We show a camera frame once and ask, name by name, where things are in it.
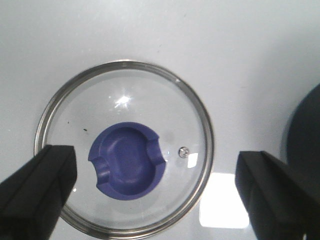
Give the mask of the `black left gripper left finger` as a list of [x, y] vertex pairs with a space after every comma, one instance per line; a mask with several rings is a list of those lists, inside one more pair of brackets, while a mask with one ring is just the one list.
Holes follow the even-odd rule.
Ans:
[[0, 184], [0, 238], [48, 240], [76, 180], [75, 148], [45, 146]]

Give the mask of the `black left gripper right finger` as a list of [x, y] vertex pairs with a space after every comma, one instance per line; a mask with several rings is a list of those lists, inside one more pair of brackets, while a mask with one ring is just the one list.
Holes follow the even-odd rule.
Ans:
[[320, 186], [266, 151], [238, 154], [235, 186], [259, 240], [318, 240]]

